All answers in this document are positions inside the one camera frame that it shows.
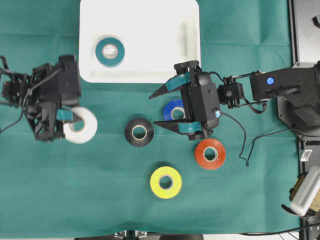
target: wire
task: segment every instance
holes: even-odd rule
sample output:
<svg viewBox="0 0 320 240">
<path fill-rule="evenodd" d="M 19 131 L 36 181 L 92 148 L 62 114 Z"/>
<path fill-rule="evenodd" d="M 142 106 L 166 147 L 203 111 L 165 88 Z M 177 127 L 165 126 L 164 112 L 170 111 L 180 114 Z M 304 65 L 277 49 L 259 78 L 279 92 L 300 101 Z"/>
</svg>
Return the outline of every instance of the wire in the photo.
<svg viewBox="0 0 320 240">
<path fill-rule="evenodd" d="M 248 101 L 248 99 L 246 99 L 245 96 L 243 96 L 242 99 L 245 101 L 245 103 L 249 106 L 249 108 L 250 108 L 255 114 L 263 114 L 263 113 L 266 111 L 266 109 L 267 109 L 267 102 L 265 102 L 265 101 L 262 101 L 262 102 L 261 102 L 261 103 L 262 103 L 262 110 L 259 110 L 259 109 L 254 108 L 254 107 L 252 106 L 253 104 L 250 103 L 250 102 Z"/>
<path fill-rule="evenodd" d="M 297 238 L 296 236 L 292 235 L 290 232 L 288 232 L 289 235 L 291 235 L 292 237 L 294 237 L 296 240 L 299 240 L 299 238 Z"/>
<path fill-rule="evenodd" d="M 20 112 L 19 118 L 18 118 L 15 122 L 13 122 L 13 123 L 11 123 L 10 125 L 6 126 L 5 128 L 0 129 L 0 134 L 2 134 L 5 130 L 13 127 L 14 125 L 16 125 L 17 123 L 19 123 L 19 122 L 21 121 L 21 119 L 23 118 L 23 115 L 24 115 L 24 110 L 25 110 L 25 106 L 26 106 L 27 99 L 28 99 L 29 96 L 32 95 L 32 92 L 33 92 L 36 88 L 40 87 L 42 84 L 44 84 L 44 83 L 46 83 L 47 81 L 49 81 L 49 80 L 51 80 L 52 78 L 54 78 L 57 74 L 59 74 L 60 72 L 62 72 L 62 70 L 63 70 L 62 68 L 59 68 L 59 69 L 55 70 L 55 71 L 54 71 L 53 73 L 51 73 L 49 76 L 47 76 L 47 77 L 44 78 L 42 81 L 38 82 L 36 85 L 34 85 L 33 87 L 31 87 L 31 88 L 29 88 L 29 89 L 27 90 L 27 93 L 26 93 L 26 95 L 24 96 L 24 99 L 23 99 L 23 102 L 22 102 L 22 105 L 21 105 L 21 112 Z"/>
<path fill-rule="evenodd" d="M 227 114 L 225 112 L 222 112 L 222 111 L 221 111 L 221 114 L 226 116 L 226 117 L 228 117 L 228 118 L 230 118 L 234 122 L 236 122 L 240 126 L 240 128 L 242 129 L 242 131 L 243 131 L 243 143 L 242 143 L 241 151 L 240 151 L 240 154 L 239 154 L 239 158 L 245 160 L 245 165 L 247 167 L 249 167 L 249 159 L 246 159 L 246 158 L 244 158 L 242 156 L 242 154 L 244 153 L 245 145 L 246 145 L 246 141 L 247 141 L 247 132 L 246 132 L 244 126 L 242 126 L 242 124 L 237 119 L 235 119 L 233 116 L 231 116 L 231 115 L 229 115 L 229 114 Z"/>
<path fill-rule="evenodd" d="M 243 143 L 242 143 L 241 151 L 240 151 L 240 154 L 239 154 L 239 158 L 245 160 L 245 166 L 246 166 L 246 167 L 249 167 L 249 160 L 250 160 L 250 157 L 251 157 L 251 155 L 252 155 L 252 153 L 253 153 L 253 150 L 254 150 L 254 147 L 255 147 L 255 143 L 256 143 L 256 141 L 257 141 L 258 139 L 261 139 L 261 138 L 264 138 L 264 137 L 267 137 L 267 136 L 271 136 L 271 135 L 275 135 L 275 134 L 280 134 L 280 133 L 283 133 L 283 132 L 286 132 L 286 131 L 289 131 L 289 130 L 298 132 L 298 133 L 300 133 L 300 134 L 303 134 L 305 137 L 310 137 L 310 138 L 312 138 L 312 137 L 318 137 L 318 138 L 320 138 L 320 135 L 310 134 L 310 133 L 301 131 L 301 130 L 296 129 L 296 128 L 286 128 L 286 129 L 282 129 L 282 130 L 279 130 L 279 131 L 274 131 L 274 132 L 271 132 L 271 133 L 266 133 L 266 134 L 263 134 L 263 135 L 260 135 L 260 136 L 256 136 L 256 137 L 253 139 L 252 145 L 251 145 L 251 149 L 250 149 L 250 152 L 249 152 L 249 155 L 248 155 L 247 158 L 245 158 L 245 157 L 242 156 L 242 154 L 243 154 L 243 152 L 244 152 L 244 149 L 245 149 L 246 141 L 247 141 L 247 132 L 246 132 L 245 128 L 244 128 L 244 127 L 242 126 L 242 124 L 241 124 L 237 119 L 235 119 L 233 116 L 231 116 L 231 115 L 229 115 L 229 114 L 227 114 L 227 113 L 225 113 L 225 112 L 222 112 L 222 111 L 221 111 L 221 114 L 222 114 L 223 116 L 226 116 L 226 117 L 230 118 L 230 119 L 233 120 L 234 122 L 236 122 L 236 123 L 240 126 L 240 128 L 242 129 L 242 131 L 243 131 Z"/>
<path fill-rule="evenodd" d="M 282 240 L 285 240 L 285 239 L 281 236 L 281 234 L 279 234 L 279 236 L 280 236 L 280 238 L 281 238 Z"/>
<path fill-rule="evenodd" d="M 224 82 L 224 80 L 222 79 L 222 77 L 219 75 L 219 73 L 215 72 L 215 71 L 211 71 L 209 72 L 210 75 L 214 74 L 216 75 L 222 82 Z"/>
<path fill-rule="evenodd" d="M 300 230 L 304 230 L 304 229 L 308 229 L 310 227 L 315 227 L 315 226 L 320 226 L 320 222 L 318 223 L 314 223 L 314 224 L 310 224 L 307 226 L 300 226 L 300 227 L 296 227 L 296 228 L 292 228 L 292 229 L 288 229 L 288 230 L 283 230 L 283 231 L 276 231 L 276 232 L 266 232 L 266 233 L 239 233 L 240 235 L 244 235 L 244 236 L 270 236 L 270 235 L 277 235 L 277 234 L 286 234 L 289 232 L 297 232 Z"/>
</svg>

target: black tape roll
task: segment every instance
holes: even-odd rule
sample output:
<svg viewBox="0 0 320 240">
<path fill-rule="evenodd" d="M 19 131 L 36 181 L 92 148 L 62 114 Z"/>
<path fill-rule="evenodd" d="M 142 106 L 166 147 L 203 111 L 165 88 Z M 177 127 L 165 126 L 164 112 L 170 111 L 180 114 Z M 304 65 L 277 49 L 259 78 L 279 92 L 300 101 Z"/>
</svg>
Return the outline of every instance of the black tape roll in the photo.
<svg viewBox="0 0 320 240">
<path fill-rule="evenodd" d="M 134 136 L 135 128 L 143 128 L 145 135 L 142 138 Z M 131 120 L 125 127 L 124 135 L 126 140 L 135 147 L 144 147 L 148 145 L 154 138 L 155 132 L 152 124 L 144 118 L 135 118 Z"/>
</svg>

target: green tablecloth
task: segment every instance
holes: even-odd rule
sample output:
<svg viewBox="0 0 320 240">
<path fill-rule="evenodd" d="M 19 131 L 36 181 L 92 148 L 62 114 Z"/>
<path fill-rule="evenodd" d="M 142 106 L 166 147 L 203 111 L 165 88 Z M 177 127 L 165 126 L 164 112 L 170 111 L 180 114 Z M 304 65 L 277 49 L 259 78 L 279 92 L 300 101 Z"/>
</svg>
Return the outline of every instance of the green tablecloth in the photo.
<svg viewBox="0 0 320 240">
<path fill-rule="evenodd" d="M 0 54 L 9 67 L 31 73 L 45 62 L 54 64 L 59 55 L 77 54 L 79 3 L 2 0 Z M 286 0 L 198 3 L 204 70 L 228 76 L 291 65 Z M 249 81 L 243 82 L 252 99 Z M 226 162 L 207 171 L 194 160 L 197 142 L 185 136 L 155 126 L 146 147 L 133 147 L 125 139 L 130 119 L 161 120 L 164 105 L 178 93 L 148 100 L 159 85 L 81 83 L 80 103 L 99 124 L 89 143 L 35 142 L 25 119 L 0 135 L 0 238 L 84 237 L 120 230 L 271 232 L 299 225 L 280 207 L 288 204 L 298 173 L 293 134 L 259 140 L 246 168 L 238 158 L 243 133 L 222 118 L 213 137 L 226 147 Z M 257 135 L 285 127 L 275 101 L 263 115 L 246 107 L 224 110 L 243 123 L 249 144 Z M 0 116 L 4 127 L 18 111 L 4 106 Z M 156 167 L 167 165 L 181 173 L 183 188 L 174 199 L 162 200 L 152 194 L 149 178 Z"/>
</svg>

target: white tape roll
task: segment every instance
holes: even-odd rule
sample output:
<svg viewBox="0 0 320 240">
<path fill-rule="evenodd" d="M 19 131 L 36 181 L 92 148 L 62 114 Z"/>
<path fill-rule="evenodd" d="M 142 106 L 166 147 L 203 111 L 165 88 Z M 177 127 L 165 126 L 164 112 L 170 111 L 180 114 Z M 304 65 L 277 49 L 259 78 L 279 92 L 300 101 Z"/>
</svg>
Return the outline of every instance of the white tape roll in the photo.
<svg viewBox="0 0 320 240">
<path fill-rule="evenodd" d="M 96 116 L 82 106 L 76 106 L 71 109 L 83 121 L 83 128 L 75 130 L 72 123 L 63 124 L 63 133 L 65 139 L 74 144 L 84 144 L 90 141 L 97 132 L 98 121 Z"/>
</svg>

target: tape roll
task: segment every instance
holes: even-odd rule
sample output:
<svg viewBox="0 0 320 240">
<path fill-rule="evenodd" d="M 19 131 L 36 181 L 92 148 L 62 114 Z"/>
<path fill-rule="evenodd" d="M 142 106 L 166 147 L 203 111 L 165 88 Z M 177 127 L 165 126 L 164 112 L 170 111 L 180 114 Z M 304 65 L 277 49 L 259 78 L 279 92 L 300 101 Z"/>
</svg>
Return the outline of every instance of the tape roll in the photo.
<svg viewBox="0 0 320 240">
<path fill-rule="evenodd" d="M 174 111 L 179 110 L 183 112 L 183 118 L 186 118 L 184 103 L 181 99 L 176 99 L 170 101 L 167 105 L 165 105 L 163 109 L 163 120 L 164 121 L 172 121 L 174 119 Z"/>
<path fill-rule="evenodd" d="M 74 144 L 84 144 L 90 141 L 97 132 L 98 121 L 96 116 L 85 107 L 77 106 L 71 111 L 83 121 L 83 128 L 75 130 L 74 123 L 63 124 L 65 139 Z"/>
<path fill-rule="evenodd" d="M 95 48 L 98 61 L 106 67 L 119 65 L 125 57 L 124 45 L 114 37 L 102 39 Z"/>
<path fill-rule="evenodd" d="M 207 149 L 214 151 L 214 157 L 212 160 L 207 159 L 205 156 Z M 196 146 L 194 156 L 200 167 L 208 170 L 216 170 L 224 164 L 226 160 L 226 150 L 221 142 L 216 139 L 208 138 L 201 141 Z"/>
<path fill-rule="evenodd" d="M 135 129 L 141 128 L 144 134 L 137 137 L 134 134 Z M 124 135 L 126 140 L 135 147 L 144 147 L 148 145 L 154 138 L 155 132 L 152 124 L 144 118 L 136 118 L 131 120 L 125 127 Z"/>
<path fill-rule="evenodd" d="M 171 185 L 163 188 L 160 180 L 169 177 Z M 182 188 L 182 178 L 177 170 L 169 166 L 163 166 L 153 172 L 150 178 L 150 187 L 152 192 L 161 199 L 172 199 L 180 192 Z"/>
</svg>

